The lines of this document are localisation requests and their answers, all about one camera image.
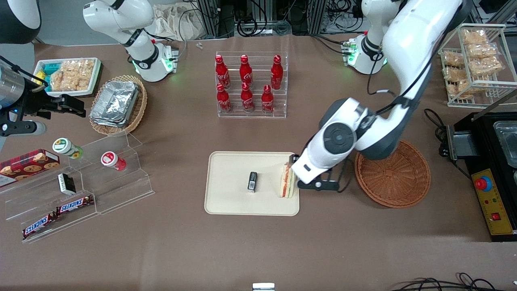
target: small black box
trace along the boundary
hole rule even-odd
[[[57,176],[57,179],[59,181],[59,190],[61,190],[63,194],[75,194],[75,183],[73,182],[72,177],[68,176],[67,174],[61,173]]]
[[[257,172],[250,173],[250,180],[248,181],[248,192],[255,193],[255,189],[257,187]]]

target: red cookie box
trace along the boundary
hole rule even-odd
[[[0,187],[59,167],[59,157],[44,149],[32,151],[0,164]]]

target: foil container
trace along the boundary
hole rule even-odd
[[[89,117],[100,125],[124,127],[129,123],[137,96],[138,85],[133,82],[108,82]]]

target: coca-cola bottle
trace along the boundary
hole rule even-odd
[[[221,83],[217,84],[217,102],[219,103],[219,108],[221,108],[221,112],[232,112],[232,104],[230,103],[230,97],[228,96],[228,92],[226,92],[223,84]]]
[[[250,91],[250,85],[248,83],[242,83],[242,92],[240,93],[240,99],[242,99],[242,106],[244,112],[251,113],[255,110],[255,104],[253,104],[253,93]]]
[[[228,89],[230,87],[230,72],[220,54],[216,55],[216,74],[219,83],[223,84],[225,89]]]
[[[253,72],[251,66],[248,63],[248,56],[243,54],[240,56],[240,80],[242,83],[247,83],[250,88],[253,87]]]
[[[273,113],[273,93],[271,93],[271,86],[264,86],[264,93],[262,93],[262,111],[264,113]]]
[[[279,54],[273,57],[273,67],[271,67],[271,87],[274,90],[279,90],[280,86],[282,86],[282,77],[284,76],[284,69],[280,64],[282,62],[282,58]]]

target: round wicker basket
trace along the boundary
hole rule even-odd
[[[112,135],[118,132],[121,132],[122,130],[126,130],[128,133],[132,132],[140,123],[142,120],[142,117],[144,116],[145,107],[147,106],[147,92],[145,92],[144,84],[142,84],[142,81],[140,81],[138,78],[134,76],[118,76],[113,79],[111,79],[108,82],[111,81],[122,81],[127,82],[131,81],[135,84],[138,84],[139,90],[138,90],[138,96],[137,100],[134,104],[133,111],[131,113],[131,116],[129,118],[129,123],[126,127],[114,127],[114,126],[106,126],[106,125],[100,125],[95,122],[93,122],[90,119],[90,124],[92,124],[92,127],[95,129],[96,132],[105,134],[105,135]],[[95,106],[95,103],[99,99],[99,95],[102,92],[102,89],[106,86],[108,83],[106,82],[102,87],[97,91],[97,94],[95,95],[94,102],[92,104],[92,108]]]
[[[424,199],[431,186],[427,161],[405,140],[380,161],[357,154],[355,172],[359,185],[370,198],[392,208],[414,206]]]

